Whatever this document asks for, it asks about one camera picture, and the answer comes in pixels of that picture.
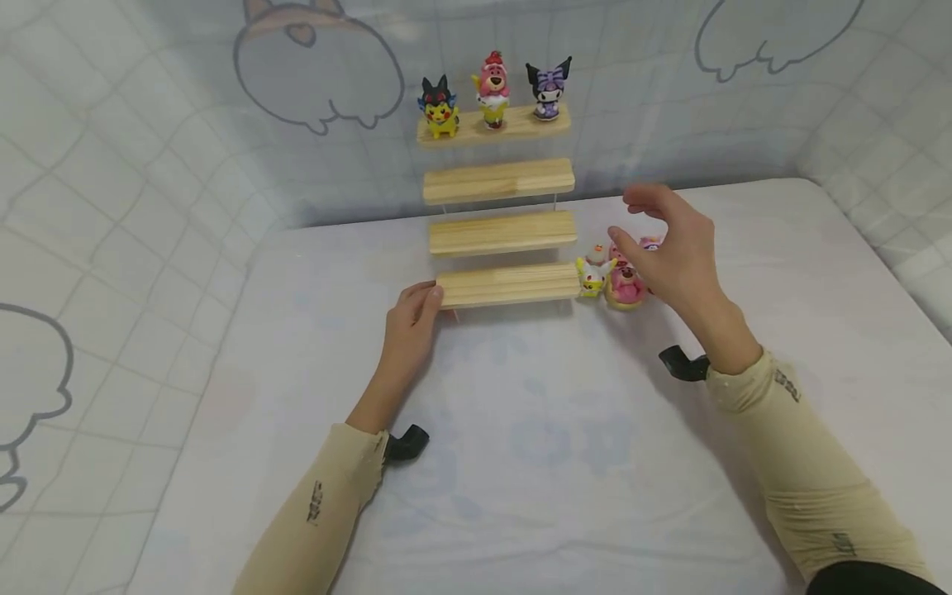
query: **hand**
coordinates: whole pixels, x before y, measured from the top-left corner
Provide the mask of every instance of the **hand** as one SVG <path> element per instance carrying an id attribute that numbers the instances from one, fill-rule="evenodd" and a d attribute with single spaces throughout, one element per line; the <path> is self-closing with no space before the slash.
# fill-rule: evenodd
<path id="1" fill-rule="evenodd" d="M 364 396 L 347 424 L 376 434 L 390 427 L 404 395 L 433 347 L 433 325 L 443 303 L 435 281 L 406 288 L 387 313 L 384 349 Z"/>
<path id="2" fill-rule="evenodd" d="M 424 281 L 404 289 L 387 313 L 387 331 L 375 379 L 402 391 L 413 382 L 433 347 L 433 324 L 443 303 L 443 288 Z"/>
<path id="3" fill-rule="evenodd" d="M 697 337 L 714 369 L 739 374 L 761 358 L 763 350 L 727 299 L 714 264 L 714 222 L 671 188 L 636 184 L 625 190 L 629 213 L 644 213 L 667 223 L 657 250 L 638 246 L 623 229 L 608 235 L 654 294 L 681 316 Z"/>
<path id="4" fill-rule="evenodd" d="M 724 296 L 714 264 L 714 223 L 671 188 L 636 184 L 625 190 L 629 213 L 667 223 L 667 235 L 657 250 L 638 246 L 623 229 L 608 229 L 618 250 L 648 287 L 683 317 Z"/>

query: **white bedsheet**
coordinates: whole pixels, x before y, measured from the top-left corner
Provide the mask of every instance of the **white bedsheet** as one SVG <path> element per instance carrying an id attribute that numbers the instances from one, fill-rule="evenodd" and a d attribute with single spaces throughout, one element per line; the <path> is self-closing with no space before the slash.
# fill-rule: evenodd
<path id="1" fill-rule="evenodd" d="M 825 420 L 952 590 L 952 347 L 822 190 L 771 180 L 683 192 L 717 225 L 728 293 L 792 361 Z M 617 198 L 566 203 L 580 242 L 662 224 Z M 372 372 L 401 288 L 438 268 L 427 219 L 287 232 L 254 266 L 129 593 L 227 593 Z M 431 441 L 387 471 L 337 594 L 787 593 L 803 589 L 658 301 L 497 307 L 447 322 L 407 401 Z"/>

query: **wooden plank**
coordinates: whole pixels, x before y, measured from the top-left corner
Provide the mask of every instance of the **wooden plank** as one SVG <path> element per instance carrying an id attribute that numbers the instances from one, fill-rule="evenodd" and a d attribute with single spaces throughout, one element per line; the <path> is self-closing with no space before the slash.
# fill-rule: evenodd
<path id="1" fill-rule="evenodd" d="M 417 124 L 417 142 L 425 149 L 453 149 L 555 136 L 568 132 L 572 127 L 572 117 L 568 114 L 568 104 L 564 101 L 559 102 L 559 117 L 551 122 L 537 119 L 532 115 L 533 111 L 535 104 L 507 109 L 504 115 L 506 124 L 498 130 L 486 127 L 481 111 L 465 111 L 460 114 L 460 127 L 453 138 L 449 138 L 447 134 L 433 138 L 426 126 L 426 120 L 420 118 Z"/>
<path id="2" fill-rule="evenodd" d="M 444 221 L 429 226 L 429 253 L 440 258 L 569 246 L 578 240 L 571 211 Z"/>
<path id="3" fill-rule="evenodd" d="M 436 276 L 443 309 L 568 300 L 579 294 L 573 263 L 447 272 Z"/>
<path id="4" fill-rule="evenodd" d="M 540 159 L 477 168 L 441 169 L 423 176 L 423 200 L 428 205 L 559 194 L 575 189 L 568 159 Z"/>

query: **black hook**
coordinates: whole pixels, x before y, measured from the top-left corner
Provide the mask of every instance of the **black hook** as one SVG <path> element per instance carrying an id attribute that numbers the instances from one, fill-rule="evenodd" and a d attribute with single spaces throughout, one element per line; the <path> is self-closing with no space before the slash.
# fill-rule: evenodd
<path id="1" fill-rule="evenodd" d="M 407 428 L 401 438 L 390 435 L 387 439 L 387 447 L 384 449 L 384 461 L 386 463 L 412 461 L 420 456 L 427 444 L 429 444 L 429 434 L 413 424 Z"/>
<path id="2" fill-rule="evenodd" d="M 701 382 L 707 378 L 711 362 L 706 355 L 689 360 L 680 345 L 669 347 L 658 354 L 671 376 L 684 382 Z"/>

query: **figurine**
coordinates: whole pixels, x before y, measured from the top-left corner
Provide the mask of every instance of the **figurine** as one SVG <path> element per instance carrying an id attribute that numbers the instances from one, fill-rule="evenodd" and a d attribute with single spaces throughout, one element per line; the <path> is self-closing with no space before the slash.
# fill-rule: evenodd
<path id="1" fill-rule="evenodd" d="M 605 300 L 618 310 L 632 310 L 642 304 L 647 294 L 642 281 L 631 266 L 615 268 L 605 283 Z"/>
<path id="2" fill-rule="evenodd" d="M 582 283 L 579 297 L 598 297 L 605 284 L 605 276 L 615 268 L 616 262 L 609 260 L 600 265 L 593 265 L 586 258 L 575 259 L 575 269 L 579 271 L 579 281 Z"/>
<path id="3" fill-rule="evenodd" d="M 608 260 L 608 258 L 605 256 L 605 247 L 601 244 L 596 244 L 595 248 L 585 256 L 585 261 L 596 267 L 603 265 L 606 260 Z"/>
<path id="4" fill-rule="evenodd" d="M 456 95 L 449 92 L 445 74 L 440 77 L 436 87 L 426 77 L 423 78 L 423 96 L 417 99 L 417 105 L 423 111 L 426 125 L 434 139 L 443 134 L 449 134 L 449 138 L 456 136 L 456 129 L 460 125 L 460 109 L 456 106 Z"/>
<path id="5" fill-rule="evenodd" d="M 615 260 L 617 260 L 619 267 L 628 266 L 628 259 L 625 258 L 625 255 L 622 254 L 622 251 L 619 250 L 618 247 L 615 246 L 614 243 L 612 243 L 612 245 L 608 247 L 608 258 L 614 258 Z"/>
<path id="6" fill-rule="evenodd" d="M 494 50 L 487 57 L 479 75 L 473 74 L 472 78 L 476 86 L 476 101 L 479 102 L 486 127 L 493 130 L 502 128 L 503 112 L 509 106 L 509 84 L 503 55 Z"/>
<path id="7" fill-rule="evenodd" d="M 643 249 L 653 252 L 656 249 L 661 247 L 661 242 L 664 240 L 663 237 L 659 235 L 646 235 L 641 240 L 638 240 L 638 246 L 641 246 Z"/>
<path id="8" fill-rule="evenodd" d="M 543 122 L 559 117 L 559 99 L 565 92 L 565 79 L 568 78 L 568 65 L 571 63 L 572 56 L 568 56 L 555 70 L 539 70 L 526 62 L 529 85 L 536 100 L 534 113 Z"/>

